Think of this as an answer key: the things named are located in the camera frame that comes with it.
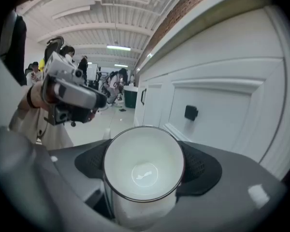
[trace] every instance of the black cabinet handle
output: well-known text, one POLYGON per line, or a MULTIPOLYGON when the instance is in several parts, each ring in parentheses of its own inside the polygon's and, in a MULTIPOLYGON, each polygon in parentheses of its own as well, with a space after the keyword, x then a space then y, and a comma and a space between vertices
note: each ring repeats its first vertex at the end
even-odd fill
POLYGON ((145 105, 145 103, 143 102, 143 95, 144 95, 144 92, 146 92, 146 88, 142 91, 142 95, 141 95, 141 103, 143 105, 145 105))
POLYGON ((185 109, 185 118, 190 119, 192 121, 195 120, 195 118, 198 116, 198 109, 195 106, 186 106, 185 109))

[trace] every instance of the black strap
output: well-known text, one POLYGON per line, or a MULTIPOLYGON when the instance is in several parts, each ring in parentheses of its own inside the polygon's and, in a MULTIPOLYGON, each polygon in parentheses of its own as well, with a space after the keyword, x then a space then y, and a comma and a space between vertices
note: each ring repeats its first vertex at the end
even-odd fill
POLYGON ((27 102, 28 102, 28 104, 29 104, 29 106, 30 106, 31 108, 38 108, 38 107, 36 107, 36 106, 33 105, 32 100, 31 100, 31 90, 32 90, 32 87, 33 87, 33 86, 31 86, 31 87, 29 88, 29 91, 28 91, 28 93, 27 93, 27 102))

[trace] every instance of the green trash can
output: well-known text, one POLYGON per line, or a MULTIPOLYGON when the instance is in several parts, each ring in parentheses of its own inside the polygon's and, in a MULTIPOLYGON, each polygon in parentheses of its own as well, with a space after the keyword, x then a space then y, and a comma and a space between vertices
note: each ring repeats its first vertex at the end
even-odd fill
POLYGON ((135 108, 136 97, 137 97, 137 87, 134 86, 124 86, 125 90, 125 106, 128 108, 135 108))

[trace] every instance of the white wall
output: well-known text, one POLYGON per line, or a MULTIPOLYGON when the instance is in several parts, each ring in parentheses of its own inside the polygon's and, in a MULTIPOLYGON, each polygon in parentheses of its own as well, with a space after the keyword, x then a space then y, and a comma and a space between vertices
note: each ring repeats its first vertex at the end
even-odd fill
POLYGON ((25 61, 24 61, 24 70, 33 62, 40 62, 44 57, 45 46, 36 43, 30 38, 26 38, 25 44, 25 61))

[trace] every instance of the cup rim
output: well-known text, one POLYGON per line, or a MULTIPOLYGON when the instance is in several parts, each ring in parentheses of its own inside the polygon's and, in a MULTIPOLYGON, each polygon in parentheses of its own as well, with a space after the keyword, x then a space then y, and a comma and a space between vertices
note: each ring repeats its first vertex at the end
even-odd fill
POLYGON ((118 134, 115 138, 112 139, 112 141, 109 143, 109 145, 107 146, 105 152, 104 152, 104 156, 103 156, 103 177, 104 177, 104 180, 106 181, 106 183, 110 186, 111 190, 114 191, 117 195, 119 195, 120 197, 126 199, 126 200, 130 200, 130 201, 133 201, 133 202, 138 202, 138 203, 149 203, 149 202, 154 202, 154 201, 157 201, 157 200, 160 200, 160 199, 163 199, 165 198, 166 196, 170 195, 177 187, 178 185, 180 184, 182 178, 183 178, 183 175, 184 175, 184 171, 185 171, 185 156, 184 156, 184 152, 183 152, 183 149, 182 147, 180 146, 180 144, 178 143, 178 141, 169 133, 167 132, 166 130, 164 129, 161 129, 159 127, 154 127, 154 126, 136 126, 136 127, 132 127, 132 128, 129 128, 127 130, 124 130, 122 131, 120 134, 118 134), (119 137, 121 134, 127 132, 127 131, 130 131, 132 129, 135 129, 135 128, 142 128, 142 127, 147 127, 147 128, 154 128, 154 129, 158 129, 158 130, 161 130, 161 131, 164 131, 165 133, 167 133, 168 135, 170 135, 174 141, 178 144, 179 148, 180 148, 180 151, 182 153, 182 156, 183 156, 183 170, 182 170, 182 173, 181 173, 181 176, 178 180, 178 182, 175 184, 175 186, 170 190, 168 191, 167 193, 157 197, 157 198, 154 198, 154 199, 149 199, 149 200, 138 200, 138 199, 133 199, 133 198, 129 198, 127 197, 126 195, 120 193, 118 190, 116 190, 112 184, 109 182, 109 180, 107 179, 107 176, 106 176, 106 173, 105 173, 105 167, 104 167, 104 160, 105 160, 105 155, 107 153, 107 150, 109 148, 109 146, 112 144, 112 142, 117 138, 119 137))

